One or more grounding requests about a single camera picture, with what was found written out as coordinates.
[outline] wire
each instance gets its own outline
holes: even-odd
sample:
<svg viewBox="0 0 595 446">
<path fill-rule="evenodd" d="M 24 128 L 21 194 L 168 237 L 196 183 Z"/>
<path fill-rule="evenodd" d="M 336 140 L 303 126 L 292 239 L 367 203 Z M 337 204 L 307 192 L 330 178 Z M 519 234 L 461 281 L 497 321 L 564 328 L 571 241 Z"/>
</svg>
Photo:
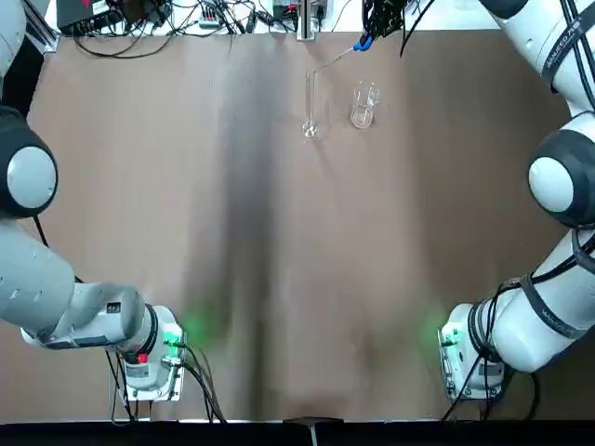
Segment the wire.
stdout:
<svg viewBox="0 0 595 446">
<path fill-rule="evenodd" d="M 462 386 L 460 392 L 458 392 L 458 395 L 456 396 L 455 401 L 453 401 L 453 403 L 451 404 L 451 406 L 448 408 L 448 411 L 446 411 L 446 413 L 443 415 L 441 421 L 446 421 L 448 419 L 448 417 L 450 416 L 450 414 L 455 409 L 455 407 L 458 405 L 458 402 L 461 400 L 461 397 L 463 396 L 463 390 L 465 389 L 465 387 L 469 383 L 469 380 L 471 379 L 471 375 L 472 375 L 473 371 L 475 370 L 475 367 L 477 367 L 477 364 L 480 363 L 480 359 L 481 358 L 482 358 L 482 356 L 481 355 L 478 355 L 477 356 L 477 359 L 475 360 L 475 362 L 473 363 L 473 365 L 471 365 L 471 370 L 467 374 L 467 378 L 465 379 L 465 382 L 463 383 L 463 386 Z"/>
<path fill-rule="evenodd" d="M 564 14 L 564 18 L 566 20 L 566 25 L 570 26 L 573 21 L 573 15 L 577 16 L 578 12 L 576 11 L 576 4 L 574 0 L 569 0 L 566 3 L 565 0 L 560 0 L 560 5 L 562 6 L 562 12 Z M 587 37 L 583 34 L 580 37 L 581 44 L 585 48 L 585 52 L 587 53 L 587 61 L 588 65 L 591 70 L 591 76 L 595 76 L 595 60 L 593 60 L 593 55 L 590 51 L 590 47 L 588 44 Z M 573 45 L 573 50 L 575 53 L 575 60 L 576 60 L 576 67 L 578 69 L 578 74 L 580 76 L 580 82 L 583 88 L 585 89 L 585 93 L 587 94 L 588 102 L 591 108 L 595 111 L 595 97 L 593 97 L 593 91 L 591 90 L 590 83 L 587 79 L 587 74 L 585 73 L 585 67 L 583 66 L 583 59 L 581 57 L 580 49 L 578 48 L 578 44 Z"/>
<path fill-rule="evenodd" d="M 413 23 L 411 30 L 409 30 L 409 33 L 407 34 L 407 36 L 403 39 L 403 42 L 401 43 L 401 51 L 399 52 L 400 57 L 403 56 L 403 52 L 405 51 L 405 46 L 407 45 L 407 42 L 409 42 L 409 39 L 411 38 L 411 35 L 413 34 L 413 32 L 416 30 L 417 25 L 421 22 L 423 17 L 426 15 L 426 12 L 428 12 L 428 9 L 430 9 L 430 7 L 434 4 L 435 1 L 436 0 L 429 0 L 428 4 L 419 13 L 419 16 L 417 16 L 417 19 Z"/>
<path fill-rule="evenodd" d="M 589 237 L 589 239 L 587 240 L 587 242 L 581 247 L 586 253 L 590 254 L 593 249 L 595 248 L 595 232 L 593 233 L 593 235 L 591 235 Z M 567 257 L 565 260 L 563 260 L 562 263 L 558 264 L 556 267 L 554 267 L 553 269 L 551 269 L 548 272 L 545 272 L 541 275 L 538 276 L 534 276 L 532 277 L 532 281 L 533 283 L 537 284 L 537 283 L 543 283 L 546 282 L 548 280 L 554 279 L 555 277 L 560 276 L 561 274 L 563 274 L 564 272 L 568 271 L 569 269 L 571 269 L 572 267 L 574 267 L 576 265 L 576 260 L 575 260 L 575 256 L 574 254 L 570 255 L 569 257 Z M 492 334 L 493 330 L 494 330 L 494 325 L 496 322 L 496 307 L 497 307 L 497 300 L 498 297 L 504 293 L 506 293 L 507 291 L 513 290 L 513 289 L 518 289 L 520 288 L 520 284 L 515 282 L 515 283 L 500 283 L 497 287 L 497 290 L 494 294 L 494 296 L 492 297 L 492 301 L 490 302 L 490 307 L 488 308 L 488 323 L 486 326 L 486 344 L 489 340 L 489 336 Z M 477 359 L 475 360 L 475 362 L 473 363 L 473 365 L 471 366 L 471 369 L 469 370 L 469 373 L 467 374 L 467 377 L 465 379 L 465 382 L 463 383 L 462 388 L 460 389 L 460 391 L 458 392 L 458 395 L 455 399 L 455 401 L 453 401 L 453 403 L 451 404 L 450 408 L 448 409 L 448 411 L 446 412 L 446 414 L 443 416 L 443 420 L 448 419 L 448 417 L 450 416 L 450 414 L 453 412 L 453 410 L 455 409 L 455 407 L 458 405 L 458 403 L 460 402 L 460 399 L 463 396 L 463 392 L 465 390 L 465 387 L 467 386 L 467 383 L 469 382 L 475 368 L 477 367 L 477 364 L 479 363 L 480 359 L 484 358 L 484 353 L 486 352 L 486 347 L 484 346 L 481 351 L 480 354 L 478 355 Z M 487 416 L 489 416 L 492 406 L 490 404 L 489 401 L 489 393 L 488 393 L 488 387 L 487 387 L 487 361 L 484 361 L 483 363 L 484 366 L 484 384 L 485 384 L 485 391 L 486 391 L 486 408 L 485 408 L 485 412 L 483 414 L 483 419 L 487 419 Z M 527 415 L 527 416 L 535 416 L 535 412 L 537 409 L 537 406 L 540 403 L 540 391 L 539 391 L 539 384 L 537 382 L 537 378 L 536 376 L 533 377 L 532 379 L 534 379 L 534 388 L 535 388 L 535 393 L 534 393 L 534 401 L 532 404 L 532 411 Z"/>
<path fill-rule="evenodd" d="M 41 239 L 42 243 L 48 248 L 49 248 L 49 243 L 47 242 L 47 238 L 46 238 L 46 234 L 44 232 L 44 228 L 41 224 L 41 220 L 39 219 L 39 216 L 34 216 L 33 217 L 33 221 L 35 222 L 35 226 L 37 227 L 37 232 L 39 232 L 39 238 Z M 75 280 L 79 283 L 83 283 L 83 281 L 81 281 L 77 276 L 74 276 Z M 108 353 L 107 350 L 103 350 L 105 352 L 105 356 L 108 360 L 108 363 L 110 364 L 110 370 L 112 371 L 112 377 L 113 377 L 113 382 L 115 383 L 114 387 L 113 387 L 113 392 L 114 392 L 114 396 L 113 396 L 113 402 L 112 402 L 112 422 L 114 423 L 113 420 L 113 413 L 115 412 L 115 392 L 120 388 L 120 384 L 118 382 L 118 374 L 117 371 L 114 370 L 113 368 L 113 363 L 112 363 L 112 357 L 110 356 L 110 354 Z M 130 421 L 134 420 L 134 417 L 132 416 L 132 413 L 130 411 L 130 401 L 128 401 L 128 393 L 126 391 L 126 375 L 124 374 L 124 369 L 122 367 L 122 364 L 120 363 L 120 360 L 117 358 L 118 360 L 118 365 L 120 367 L 120 369 L 122 370 L 122 374 L 123 374 L 123 380 L 124 380 L 124 389 L 125 389 L 125 405 L 124 408 L 126 409 L 126 413 L 128 414 L 128 417 L 130 418 Z"/>
<path fill-rule="evenodd" d="M 206 382 L 208 384 L 208 390 L 210 391 L 209 396 L 211 398 L 211 405 L 212 405 L 213 412 L 215 413 L 215 415 L 217 416 L 217 418 L 219 420 L 224 419 L 223 413 L 219 406 L 217 392 L 215 391 L 215 385 L 213 383 L 213 371 L 211 370 L 211 365 L 209 364 L 205 353 L 203 352 L 203 350 L 201 348 L 199 348 L 198 351 L 200 352 L 201 357 L 203 358 L 203 361 L 205 362 L 206 370 L 201 365 L 201 363 L 198 361 L 198 359 L 196 358 L 196 355 L 194 354 L 194 351 L 192 350 L 192 348 L 185 344 L 182 344 L 182 346 L 184 348 L 186 348 L 188 351 L 190 351 L 190 354 L 192 355 L 192 358 L 194 359 L 194 363 L 196 364 L 196 368 L 198 369 L 198 374 L 201 376 L 204 376 L 206 378 Z"/>
<path fill-rule="evenodd" d="M 541 402 L 541 390 L 539 388 L 539 380 L 537 379 L 537 374 L 531 374 L 531 380 L 533 381 L 533 401 L 531 402 L 531 408 L 529 412 L 524 417 L 524 421 L 531 421 L 536 417 L 537 408 L 539 407 L 539 403 Z"/>
<path fill-rule="evenodd" d="M 113 368 L 113 363 L 112 363 L 112 357 L 110 356 L 110 353 L 108 353 L 107 350 L 103 350 L 105 352 L 105 356 L 108 359 L 108 363 L 110 364 L 110 370 L 112 371 L 112 377 L 113 377 L 113 382 L 114 382 L 114 386 L 113 386 L 113 396 L 112 396 L 112 423 L 116 426 L 126 426 L 128 424 L 130 424 L 133 421 L 136 421 L 138 419 L 137 416 L 133 416 L 132 412 L 130 410 L 130 402 L 125 399 L 125 404 L 124 404 L 124 408 L 126 409 L 126 413 L 128 414 L 128 419 L 129 421 L 123 424 L 118 424 L 116 423 L 115 419 L 114 419 L 114 415 L 115 415 L 115 400 L 116 400 L 116 395 L 117 395 L 117 391 L 121 388 L 120 387 L 120 383 L 118 381 L 118 372 L 119 370 L 121 370 L 121 368 L 117 368 L 114 370 Z M 126 382 L 126 375 L 123 374 L 123 381 Z"/>
<path fill-rule="evenodd" d="M 46 248 L 51 249 L 49 247 L 49 243 L 47 242 L 46 234 L 44 233 L 44 228 L 41 226 L 41 220 L 39 219 L 39 216 L 33 216 L 33 221 L 35 222 L 35 226 L 37 227 L 37 232 L 39 233 L 41 243 L 43 243 Z M 74 281 L 77 283 L 83 283 L 83 281 L 81 281 L 79 277 L 76 275 L 74 276 Z"/>
<path fill-rule="evenodd" d="M 191 373 L 191 375 L 194 377 L 194 379 L 198 382 L 199 386 L 201 387 L 201 389 L 203 390 L 203 394 L 206 397 L 206 400 L 208 402 L 208 404 L 210 405 L 211 409 L 214 411 L 215 416 L 217 417 L 217 419 L 221 422 L 221 423 L 227 423 L 227 421 L 225 420 L 225 418 L 223 417 L 222 413 L 220 412 L 220 410 L 217 409 L 217 407 L 215 406 L 215 404 L 213 403 L 212 397 L 211 395 L 208 393 L 208 391 L 206 390 L 206 386 L 205 386 L 205 380 L 203 379 L 203 377 L 198 374 L 193 367 L 190 366 L 190 364 L 188 364 L 187 362 L 183 362 L 182 363 L 182 367 L 184 367 L 186 370 L 188 370 L 188 372 Z"/>
<path fill-rule="evenodd" d="M 341 20 L 341 16 L 343 15 L 343 11 L 345 10 L 345 8 L 347 7 L 347 5 L 351 3 L 351 0 L 347 0 L 347 2 L 345 2 L 345 5 L 343 5 L 343 7 L 341 8 L 341 11 L 338 13 L 338 17 L 337 17 L 337 21 L 335 21 L 335 24 L 333 25 L 333 29 L 331 30 L 331 33 L 335 32 L 335 28 L 338 25 L 338 22 Z"/>
<path fill-rule="evenodd" d="M 125 55 L 125 54 L 124 54 L 124 53 L 126 53 L 127 51 L 129 51 L 131 48 L 133 48 L 133 47 L 134 47 L 134 46 L 135 46 L 135 45 L 136 45 L 136 44 L 137 44 L 137 43 L 140 41 L 140 37 L 142 37 L 142 35 L 143 35 L 143 34 L 145 34 L 145 29 L 146 29 L 146 26 L 147 26 L 147 20 L 146 20 L 146 17 L 145 17 L 145 19 L 142 21 L 142 23 L 143 23 L 143 24 L 142 24 L 142 29 L 140 30 L 140 32 L 139 32 L 139 35 L 138 35 L 138 36 L 136 37 L 136 39 L 135 39 L 135 40 L 132 42 L 132 44 L 130 44 L 130 45 L 129 45 L 129 46 L 127 46 L 126 48 L 124 48 L 124 49 L 122 49 L 122 50 L 120 50 L 120 51 L 117 51 L 117 52 L 115 52 L 115 53 L 101 53 L 101 52 L 98 52 L 98 51 L 95 51 L 95 50 L 89 49 L 89 48 L 87 48 L 86 46 L 84 46 L 84 45 L 83 45 L 83 43 L 81 42 L 81 40 L 80 40 L 80 38 L 79 38 L 78 36 L 75 36 L 73 39 L 74 39 L 74 42 L 75 42 L 75 44 L 76 44 L 76 45 L 77 45 L 77 46 L 78 46 L 78 47 L 79 47 L 81 50 L 83 50 L 83 51 L 84 51 L 84 52 L 86 52 L 87 54 L 89 54 L 89 55 L 91 55 L 91 56 L 95 56 L 95 57 L 97 57 L 97 58 L 103 58 L 103 59 L 127 59 L 127 60 L 130 60 L 130 59 L 142 59 L 142 58 L 147 58 L 147 57 L 149 57 L 149 56 L 153 56 L 153 55 L 155 55 L 155 54 L 159 53 L 160 51 L 162 51 L 162 50 L 163 50 L 163 49 L 164 49 L 164 48 L 165 48 L 165 47 L 166 47 L 166 46 L 167 46 L 167 45 L 168 45 L 168 44 L 169 44 L 169 43 L 172 41 L 172 39 L 173 39 L 175 36 L 177 36 L 177 35 L 185 35 L 185 34 L 186 34 L 186 33 L 185 33 L 185 30 L 186 30 L 186 29 L 188 29 L 190 26 L 194 25 L 194 24 L 195 24 L 195 23 L 198 21 L 198 20 L 197 20 L 197 21 L 194 21 L 194 22 L 189 22 L 189 23 L 187 23 L 187 22 L 190 20 L 190 17 L 191 17 L 191 16 L 192 16 L 192 14 L 194 13 L 194 11 L 195 11 L 195 10 L 196 10 L 198 7 L 201 7 L 201 6 L 202 6 L 202 1 L 198 1 L 198 2 L 197 2 L 197 3 L 196 3 L 196 4 L 195 4 L 193 7 L 192 7 L 192 10 L 191 10 L 191 12 L 188 14 L 188 16 L 186 17 L 186 19 L 184 19 L 184 20 L 182 21 L 182 23 L 179 25 L 179 27 L 177 27 L 177 28 L 176 28 L 176 27 L 174 26 L 174 24 L 173 24 L 173 23 L 172 23 L 172 22 L 169 20 L 169 18 L 167 18 L 167 19 L 166 19 L 166 21 L 167 21 L 167 23 L 168 23 L 168 24 L 169 24 L 169 25 L 172 27 L 172 30 L 166 34 L 166 35 L 167 35 L 167 39 L 165 40 L 165 42 L 164 42 L 164 43 L 163 43 L 161 46 L 159 46 L 158 48 L 156 48 L 156 49 L 154 49 L 153 51 L 150 51 L 150 52 L 148 52 L 148 53 L 135 54 L 135 55 L 131 55 L 131 56 L 128 56 L 128 55 Z M 151 30 L 151 33 L 150 33 L 150 35 L 152 35 L 152 34 L 153 34 L 153 32 L 154 32 L 154 28 L 155 28 L 155 25 L 153 24 L 153 28 L 152 28 L 152 30 Z M 207 37 L 207 36 L 209 36 L 209 35 L 212 35 L 213 33 L 216 33 L 216 32 L 218 32 L 218 31 L 220 31 L 220 28 L 219 28 L 219 29 L 216 29 L 216 30 L 215 30 L 215 31 L 213 31 L 212 33 L 209 33 L 209 34 L 203 34 L 203 35 L 200 35 L 200 36 L 201 36 L 201 37 Z"/>
</svg>

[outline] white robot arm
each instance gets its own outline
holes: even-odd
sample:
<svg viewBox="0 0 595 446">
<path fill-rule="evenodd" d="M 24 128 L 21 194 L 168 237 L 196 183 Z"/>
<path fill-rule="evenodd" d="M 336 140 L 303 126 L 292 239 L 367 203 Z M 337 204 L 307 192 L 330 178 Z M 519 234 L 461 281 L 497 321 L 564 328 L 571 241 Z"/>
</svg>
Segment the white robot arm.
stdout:
<svg viewBox="0 0 595 446">
<path fill-rule="evenodd" d="M 45 143 L 12 109 L 0 107 L 0 319 L 44 348 L 115 350 L 133 400 L 178 400 L 185 342 L 174 315 L 137 289 L 78 283 L 73 269 L 29 236 L 16 218 L 53 200 L 58 169 Z"/>
<path fill-rule="evenodd" d="M 532 373 L 595 323 L 595 2 L 480 1 L 568 102 L 572 120 L 540 144 L 528 183 L 571 230 L 534 273 L 505 282 L 492 299 L 454 308 L 438 333 L 452 401 L 497 398 L 505 365 Z"/>
</svg>

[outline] brown table surface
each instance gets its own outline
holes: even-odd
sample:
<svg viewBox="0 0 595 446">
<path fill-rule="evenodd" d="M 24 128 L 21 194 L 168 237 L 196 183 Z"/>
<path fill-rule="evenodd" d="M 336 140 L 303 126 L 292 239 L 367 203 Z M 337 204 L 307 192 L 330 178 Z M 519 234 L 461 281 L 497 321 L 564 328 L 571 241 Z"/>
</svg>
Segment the brown table surface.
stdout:
<svg viewBox="0 0 595 446">
<path fill-rule="evenodd" d="M 229 418 L 441 416 L 436 329 L 563 234 L 525 177 L 567 111 L 499 32 L 349 55 L 320 78 L 322 137 L 300 135 L 304 72 L 356 38 L 185 37 L 126 61 L 63 39 L 47 58 L 29 121 L 59 163 L 50 243 L 84 280 L 170 306 Z M 381 96 L 364 131 L 349 122 L 362 79 Z M 100 349 L 43 351 L 0 330 L 2 421 L 109 416 Z M 540 373 L 539 416 L 593 415 L 590 344 Z M 495 417 L 522 416 L 531 394 L 516 378 Z M 204 417 L 195 383 L 153 416 Z"/>
</svg>

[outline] metal stand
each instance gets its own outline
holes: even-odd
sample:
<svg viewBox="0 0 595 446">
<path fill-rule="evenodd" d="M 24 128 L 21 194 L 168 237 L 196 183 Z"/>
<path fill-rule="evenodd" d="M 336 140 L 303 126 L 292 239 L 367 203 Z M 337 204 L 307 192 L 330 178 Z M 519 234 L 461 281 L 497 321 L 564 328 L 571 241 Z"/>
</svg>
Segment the metal stand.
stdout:
<svg viewBox="0 0 595 446">
<path fill-rule="evenodd" d="M 22 7 L 27 17 L 27 31 L 45 46 L 46 53 L 55 53 L 60 37 L 54 33 L 30 0 L 22 0 Z"/>
<path fill-rule="evenodd" d="M 311 21 L 311 0 L 300 0 L 299 21 L 297 22 L 297 40 L 311 41 L 315 39 Z"/>
</svg>

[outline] glass beaker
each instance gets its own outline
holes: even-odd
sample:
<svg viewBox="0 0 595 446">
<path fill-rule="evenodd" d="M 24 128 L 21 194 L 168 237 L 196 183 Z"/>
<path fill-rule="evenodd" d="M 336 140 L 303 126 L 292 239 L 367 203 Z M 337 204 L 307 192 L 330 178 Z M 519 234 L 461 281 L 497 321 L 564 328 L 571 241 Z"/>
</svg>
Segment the glass beaker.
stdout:
<svg viewBox="0 0 595 446">
<path fill-rule="evenodd" d="M 353 90 L 351 123 L 357 128 L 367 128 L 374 120 L 374 108 L 380 99 L 380 92 L 374 83 L 360 83 Z"/>
</svg>

